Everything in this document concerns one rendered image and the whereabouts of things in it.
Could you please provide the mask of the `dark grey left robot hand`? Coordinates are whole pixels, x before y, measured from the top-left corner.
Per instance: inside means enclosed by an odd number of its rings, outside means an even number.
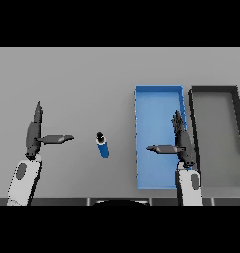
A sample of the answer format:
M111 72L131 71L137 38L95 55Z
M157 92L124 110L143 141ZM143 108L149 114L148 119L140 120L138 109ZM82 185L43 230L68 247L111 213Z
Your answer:
M42 135L43 108L41 101L37 102L33 120L29 123L26 135L26 153L29 160L35 160L42 145L59 145L73 140L73 135Z

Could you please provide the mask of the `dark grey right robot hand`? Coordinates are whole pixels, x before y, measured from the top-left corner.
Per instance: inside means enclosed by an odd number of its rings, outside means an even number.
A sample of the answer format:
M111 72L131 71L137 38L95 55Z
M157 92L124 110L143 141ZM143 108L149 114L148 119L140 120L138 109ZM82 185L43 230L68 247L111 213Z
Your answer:
M147 146L146 149L157 154L176 154L178 160L183 164L183 167L190 168L195 164L193 159L193 148L179 111L175 111L171 122L175 135L175 144L152 145Z

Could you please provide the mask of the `blue bin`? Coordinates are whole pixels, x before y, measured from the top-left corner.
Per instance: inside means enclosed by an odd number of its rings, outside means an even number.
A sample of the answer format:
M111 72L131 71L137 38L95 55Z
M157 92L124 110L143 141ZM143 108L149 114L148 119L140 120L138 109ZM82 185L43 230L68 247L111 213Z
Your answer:
M156 154L152 145L175 145L171 122L175 111L187 126L183 87L181 85L136 85L135 153L138 190L175 189L176 154Z

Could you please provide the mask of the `dark grey bin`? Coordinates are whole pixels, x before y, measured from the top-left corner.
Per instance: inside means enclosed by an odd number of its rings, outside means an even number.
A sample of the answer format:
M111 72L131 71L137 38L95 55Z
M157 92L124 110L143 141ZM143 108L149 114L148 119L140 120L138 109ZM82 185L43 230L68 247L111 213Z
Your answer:
M240 97L237 86L189 90L197 168L207 188L240 188Z

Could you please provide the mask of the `blue pipe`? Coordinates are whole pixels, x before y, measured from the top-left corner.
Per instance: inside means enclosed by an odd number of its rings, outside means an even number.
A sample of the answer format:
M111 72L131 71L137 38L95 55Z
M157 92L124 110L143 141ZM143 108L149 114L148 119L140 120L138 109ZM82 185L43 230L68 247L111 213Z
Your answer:
M109 157L109 150L108 150L107 141L101 132L98 132L96 134L96 144L98 146L101 157L108 158Z

